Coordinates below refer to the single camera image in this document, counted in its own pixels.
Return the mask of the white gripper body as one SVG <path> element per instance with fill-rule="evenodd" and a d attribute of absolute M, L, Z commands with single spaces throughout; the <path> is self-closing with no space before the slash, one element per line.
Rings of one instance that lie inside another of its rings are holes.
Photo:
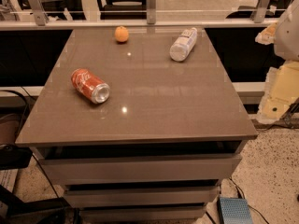
<path fill-rule="evenodd" d="M 284 63 L 277 71 L 270 97 L 285 105 L 299 98 L 299 62 Z"/>

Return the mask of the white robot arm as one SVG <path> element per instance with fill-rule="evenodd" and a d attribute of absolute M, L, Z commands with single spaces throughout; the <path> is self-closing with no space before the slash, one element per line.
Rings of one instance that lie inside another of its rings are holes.
<path fill-rule="evenodd" d="M 280 68 L 269 68 L 257 113 L 261 124 L 272 124 L 299 99 L 299 0 L 293 0 L 278 22 L 258 33 L 255 41 L 273 44 L 275 54 L 285 60 Z"/>

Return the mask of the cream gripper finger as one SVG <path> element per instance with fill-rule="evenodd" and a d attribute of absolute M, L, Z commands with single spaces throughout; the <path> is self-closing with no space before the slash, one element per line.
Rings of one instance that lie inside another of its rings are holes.
<path fill-rule="evenodd" d="M 275 23 L 270 24 L 256 35 L 255 41 L 262 45 L 273 44 L 275 41 L 276 28 L 277 25 Z"/>
<path fill-rule="evenodd" d="M 266 76 L 264 96 L 259 104 L 257 121 L 261 124 L 272 124 L 282 118 L 291 105 L 285 105 L 270 97 L 271 88 L 274 85 L 278 69 L 271 67 Z"/>

